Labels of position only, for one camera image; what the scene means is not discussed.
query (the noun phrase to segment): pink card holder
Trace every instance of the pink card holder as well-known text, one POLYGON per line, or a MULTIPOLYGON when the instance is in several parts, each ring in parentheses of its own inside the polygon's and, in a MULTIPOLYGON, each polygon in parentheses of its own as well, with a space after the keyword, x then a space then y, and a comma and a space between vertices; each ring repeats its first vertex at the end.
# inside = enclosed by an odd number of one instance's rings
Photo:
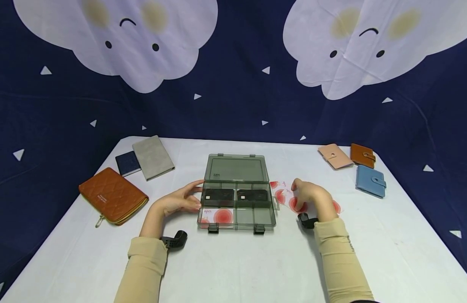
POLYGON ((334 143, 319 147, 318 151, 334 169, 353 165, 353 161, 334 143))

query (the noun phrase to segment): blue card holder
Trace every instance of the blue card holder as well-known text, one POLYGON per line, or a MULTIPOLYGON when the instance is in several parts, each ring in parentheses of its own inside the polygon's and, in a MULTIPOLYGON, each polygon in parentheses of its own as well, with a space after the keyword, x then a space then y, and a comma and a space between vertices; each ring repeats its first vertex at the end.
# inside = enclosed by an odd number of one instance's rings
POLYGON ((359 191, 383 199, 387 183, 383 179, 383 173, 363 165, 358 166, 356 172, 355 188, 359 191))
POLYGON ((121 176, 125 177, 141 170, 140 163, 134 151, 120 154, 116 157, 117 168, 121 176))

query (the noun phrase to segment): wallet zipper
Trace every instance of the wallet zipper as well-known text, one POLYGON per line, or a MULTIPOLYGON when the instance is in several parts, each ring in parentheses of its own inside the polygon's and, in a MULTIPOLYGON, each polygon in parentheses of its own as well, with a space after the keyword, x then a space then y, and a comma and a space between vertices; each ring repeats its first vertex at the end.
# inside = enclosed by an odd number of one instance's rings
MULTIPOLYGON (((134 215, 135 213, 137 213, 137 211, 138 211, 139 209, 141 209, 141 207, 143 207, 146 203, 148 203, 148 199, 144 199, 144 201, 141 202, 141 203, 138 205, 138 207, 136 207, 136 209, 135 209, 134 211, 131 211, 131 213, 130 213, 129 215, 127 215, 127 216, 125 216, 124 218, 121 218, 121 219, 119 219, 119 220, 117 220, 117 221, 111 222, 111 223, 112 223, 112 224, 119 224, 119 223, 121 223, 121 222, 126 221, 126 220, 129 219, 132 215, 134 215)), ((97 221, 97 223, 96 223, 96 228, 99 227, 99 226, 101 226, 102 220, 104 220, 104 218, 105 218, 105 216, 104 216, 103 214, 101 214, 101 215, 99 216, 99 221, 97 221)))

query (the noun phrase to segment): brown card holder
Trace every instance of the brown card holder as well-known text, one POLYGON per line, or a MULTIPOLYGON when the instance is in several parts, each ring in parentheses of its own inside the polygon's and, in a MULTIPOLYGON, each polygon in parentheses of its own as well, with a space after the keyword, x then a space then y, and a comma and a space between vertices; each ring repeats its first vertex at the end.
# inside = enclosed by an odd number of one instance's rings
POLYGON ((80 184, 79 191, 101 214, 96 227, 101 225, 104 218, 117 226, 124 224, 149 199, 110 167, 80 184))
POLYGON ((351 144, 350 158, 356 164, 370 168, 375 168, 375 161, 377 160, 372 149, 354 143, 351 144))
POLYGON ((318 151, 334 169, 353 165, 353 162, 348 158, 348 156, 346 156, 339 146, 334 143, 327 146, 321 146, 318 151))

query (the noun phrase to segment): navy blue backdrop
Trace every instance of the navy blue backdrop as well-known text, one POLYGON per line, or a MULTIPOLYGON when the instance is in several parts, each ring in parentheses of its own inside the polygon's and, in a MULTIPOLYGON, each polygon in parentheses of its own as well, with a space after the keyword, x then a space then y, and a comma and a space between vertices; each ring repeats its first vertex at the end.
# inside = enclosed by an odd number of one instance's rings
POLYGON ((195 68, 141 94, 38 38, 0 0, 0 297, 77 185, 131 135, 370 146, 467 271, 467 39, 400 77, 327 100, 298 82, 297 61, 274 34, 293 2, 218 1, 195 68), (43 66, 52 74, 40 75, 43 66))

